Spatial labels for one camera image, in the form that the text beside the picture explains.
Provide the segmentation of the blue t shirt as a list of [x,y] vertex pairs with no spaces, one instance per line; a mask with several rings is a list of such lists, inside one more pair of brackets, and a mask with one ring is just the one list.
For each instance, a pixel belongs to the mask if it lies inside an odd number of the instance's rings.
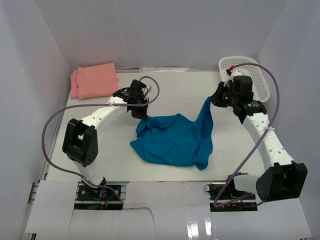
[[214,121],[208,97],[196,118],[191,121],[182,114],[153,116],[141,120],[136,139],[130,146],[147,163],[174,167],[207,168],[213,151]]

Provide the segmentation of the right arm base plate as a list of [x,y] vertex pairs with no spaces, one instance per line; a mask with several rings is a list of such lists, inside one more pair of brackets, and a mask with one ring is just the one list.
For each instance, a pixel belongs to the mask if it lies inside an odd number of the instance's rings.
[[216,207],[214,205],[214,201],[218,196],[218,193],[224,186],[224,182],[222,184],[219,183],[208,183],[204,187],[204,191],[209,194],[209,205],[210,211],[214,212],[253,212],[257,211],[257,200],[256,196],[251,194],[250,196],[243,198],[241,200],[235,201],[236,198],[245,196],[247,192],[238,191],[230,184],[226,190],[222,193],[220,198],[217,201],[217,204],[224,204],[221,207]]

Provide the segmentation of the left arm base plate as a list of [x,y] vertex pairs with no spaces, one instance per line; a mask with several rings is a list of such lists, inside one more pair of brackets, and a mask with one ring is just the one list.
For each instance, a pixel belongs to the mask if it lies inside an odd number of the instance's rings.
[[99,192],[92,191],[83,183],[78,185],[77,193],[74,202],[75,210],[88,210],[88,211],[121,211],[123,204],[115,193],[124,200],[122,195],[122,186],[119,184],[108,185],[111,189],[102,188]]

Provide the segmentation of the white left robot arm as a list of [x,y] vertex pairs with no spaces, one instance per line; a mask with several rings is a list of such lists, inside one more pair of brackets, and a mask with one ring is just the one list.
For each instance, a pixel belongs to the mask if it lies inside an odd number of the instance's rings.
[[136,119],[147,117],[148,94],[151,86],[134,79],[131,85],[112,94],[106,106],[77,120],[71,119],[66,128],[62,151],[74,162],[85,180],[92,183],[88,193],[99,200],[105,196],[106,180],[95,160],[98,156],[98,135],[116,118],[127,112]]

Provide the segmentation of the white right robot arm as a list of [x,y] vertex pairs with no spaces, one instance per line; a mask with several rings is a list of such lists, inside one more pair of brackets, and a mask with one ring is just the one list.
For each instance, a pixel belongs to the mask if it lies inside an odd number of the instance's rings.
[[303,189],[308,170],[286,152],[271,127],[263,103],[254,99],[253,81],[245,75],[219,82],[210,101],[216,107],[231,107],[240,123],[251,135],[264,166],[261,176],[237,172],[229,175],[226,195],[236,200],[243,193],[257,195],[263,202],[298,198]]

